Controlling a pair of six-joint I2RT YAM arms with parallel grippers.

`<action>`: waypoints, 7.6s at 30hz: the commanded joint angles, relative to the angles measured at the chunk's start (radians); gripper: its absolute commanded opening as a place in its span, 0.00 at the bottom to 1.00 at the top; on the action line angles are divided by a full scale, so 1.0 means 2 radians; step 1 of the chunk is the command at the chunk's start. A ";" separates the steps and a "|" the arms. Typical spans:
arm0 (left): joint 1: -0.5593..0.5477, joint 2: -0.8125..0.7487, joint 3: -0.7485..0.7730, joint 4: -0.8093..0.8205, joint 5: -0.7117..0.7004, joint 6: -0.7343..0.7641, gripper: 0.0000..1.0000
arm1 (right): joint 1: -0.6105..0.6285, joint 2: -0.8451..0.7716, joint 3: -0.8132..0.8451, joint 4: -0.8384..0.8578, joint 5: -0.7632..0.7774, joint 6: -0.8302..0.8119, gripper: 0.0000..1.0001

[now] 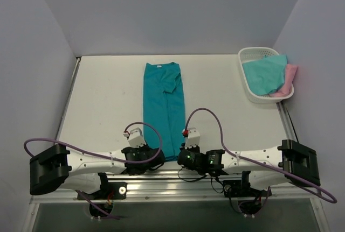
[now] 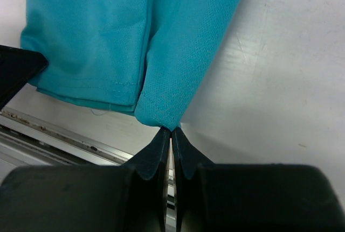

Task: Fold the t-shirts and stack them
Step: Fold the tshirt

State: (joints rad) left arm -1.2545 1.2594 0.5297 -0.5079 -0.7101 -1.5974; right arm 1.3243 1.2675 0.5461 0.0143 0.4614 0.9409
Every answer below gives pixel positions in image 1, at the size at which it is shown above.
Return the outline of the teal t shirt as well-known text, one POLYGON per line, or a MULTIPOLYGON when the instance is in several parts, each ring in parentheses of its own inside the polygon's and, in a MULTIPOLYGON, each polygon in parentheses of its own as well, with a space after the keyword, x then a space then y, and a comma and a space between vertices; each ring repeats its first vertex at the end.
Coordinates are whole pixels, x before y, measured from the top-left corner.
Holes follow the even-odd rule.
POLYGON ((176 161, 184 142, 185 101, 179 64, 147 63, 143 75, 143 121, 161 135, 166 161, 176 161))

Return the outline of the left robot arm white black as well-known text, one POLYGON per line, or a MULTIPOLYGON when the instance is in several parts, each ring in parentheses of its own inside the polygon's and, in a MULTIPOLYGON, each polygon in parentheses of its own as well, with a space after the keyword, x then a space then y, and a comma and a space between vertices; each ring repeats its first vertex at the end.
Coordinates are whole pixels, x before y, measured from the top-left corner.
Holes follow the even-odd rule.
POLYGON ((140 175, 165 163, 164 153, 147 145, 100 154, 105 158, 56 144, 32 157, 30 194, 44 195, 60 188, 103 199, 109 192, 107 173, 140 175))

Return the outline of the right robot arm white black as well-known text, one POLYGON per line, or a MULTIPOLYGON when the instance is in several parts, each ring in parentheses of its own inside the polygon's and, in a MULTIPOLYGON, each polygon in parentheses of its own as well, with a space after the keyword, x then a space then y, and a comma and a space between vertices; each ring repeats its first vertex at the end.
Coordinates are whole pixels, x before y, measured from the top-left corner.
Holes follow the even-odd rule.
POLYGON ((286 182, 300 187, 321 185, 316 151, 290 139, 269 149, 231 154, 222 149, 201 153, 199 147, 181 148, 177 163, 200 175, 241 174, 239 189, 247 196, 286 182))

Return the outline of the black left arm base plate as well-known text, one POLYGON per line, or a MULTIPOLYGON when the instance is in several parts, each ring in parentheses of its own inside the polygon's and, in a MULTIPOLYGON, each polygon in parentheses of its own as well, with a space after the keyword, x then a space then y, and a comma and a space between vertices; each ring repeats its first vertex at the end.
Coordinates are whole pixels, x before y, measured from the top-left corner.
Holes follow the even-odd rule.
POLYGON ((125 182, 96 182, 83 185, 75 190, 81 192, 90 200, 123 200, 127 194, 125 182))

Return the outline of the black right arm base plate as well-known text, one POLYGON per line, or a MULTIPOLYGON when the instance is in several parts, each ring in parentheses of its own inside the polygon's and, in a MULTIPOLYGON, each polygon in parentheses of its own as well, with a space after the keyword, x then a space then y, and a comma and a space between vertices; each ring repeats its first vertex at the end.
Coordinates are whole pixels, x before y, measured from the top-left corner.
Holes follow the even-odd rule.
POLYGON ((257 190, 251 188, 249 183, 242 184, 240 180, 223 180, 223 193, 226 198, 255 198, 271 196, 272 192, 269 190, 257 190))

